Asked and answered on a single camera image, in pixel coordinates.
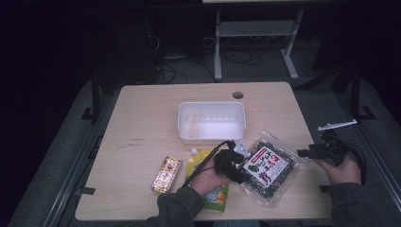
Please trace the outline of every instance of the sleeve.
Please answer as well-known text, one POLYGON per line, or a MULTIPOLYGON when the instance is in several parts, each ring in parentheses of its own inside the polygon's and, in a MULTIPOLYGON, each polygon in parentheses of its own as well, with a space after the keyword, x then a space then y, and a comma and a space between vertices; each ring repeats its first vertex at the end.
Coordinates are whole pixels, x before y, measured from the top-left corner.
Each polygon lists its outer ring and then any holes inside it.
POLYGON ((157 199, 159 215, 148 218, 142 226, 194 226, 194 218, 204 206, 203 199, 192 187, 180 188, 157 199))
POLYGON ((357 183, 342 183, 330 190, 334 226, 384 226, 383 215, 365 188, 357 183))

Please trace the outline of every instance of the gray sleeve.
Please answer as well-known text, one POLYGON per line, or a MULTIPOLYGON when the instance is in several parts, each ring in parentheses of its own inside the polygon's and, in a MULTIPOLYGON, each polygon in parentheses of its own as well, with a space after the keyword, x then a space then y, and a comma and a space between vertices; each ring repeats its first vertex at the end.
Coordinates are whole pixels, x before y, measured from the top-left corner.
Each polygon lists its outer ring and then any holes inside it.
POLYGON ((334 226, 384 226, 384 218, 366 189, 357 183, 342 183, 330 190, 334 226))

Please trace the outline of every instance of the wooden table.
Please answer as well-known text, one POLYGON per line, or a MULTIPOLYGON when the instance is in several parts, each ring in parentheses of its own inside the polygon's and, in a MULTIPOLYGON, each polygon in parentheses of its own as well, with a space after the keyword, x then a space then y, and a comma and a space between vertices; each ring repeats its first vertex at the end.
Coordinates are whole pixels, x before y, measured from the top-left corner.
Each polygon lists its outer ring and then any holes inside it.
MULTIPOLYGON (((268 130, 295 148, 313 143, 290 86, 285 82, 127 86, 114 107, 76 212, 80 220, 138 220, 158 214, 158 194, 150 190, 167 155, 184 161, 176 191, 184 179, 190 150, 178 134, 178 110, 186 101, 239 101, 245 109, 244 143, 268 130), (244 97, 233 98, 234 92, 244 97)), ((330 218, 330 199, 319 185, 328 184, 313 162, 293 182, 278 207, 263 207, 231 184, 224 213, 203 209, 197 220, 330 218)))

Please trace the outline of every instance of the label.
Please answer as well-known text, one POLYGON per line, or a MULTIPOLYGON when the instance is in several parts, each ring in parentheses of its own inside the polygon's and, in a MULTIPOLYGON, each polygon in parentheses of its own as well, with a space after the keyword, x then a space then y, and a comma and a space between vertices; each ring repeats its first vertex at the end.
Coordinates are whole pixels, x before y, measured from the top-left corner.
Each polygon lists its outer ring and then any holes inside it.
POLYGON ((287 165, 286 160, 271 149, 263 147, 244 165, 244 168, 265 187, 269 187, 287 165))

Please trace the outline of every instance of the hole in table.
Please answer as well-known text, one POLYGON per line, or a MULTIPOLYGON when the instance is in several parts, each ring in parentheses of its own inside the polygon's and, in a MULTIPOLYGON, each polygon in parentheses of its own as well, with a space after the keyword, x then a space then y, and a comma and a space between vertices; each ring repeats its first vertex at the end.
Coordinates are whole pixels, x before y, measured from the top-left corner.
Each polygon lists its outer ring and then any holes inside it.
POLYGON ((244 97, 244 94, 241 93, 241 92, 234 92, 234 93, 233 93, 233 97, 234 97, 235 99, 241 99, 242 97, 244 97))

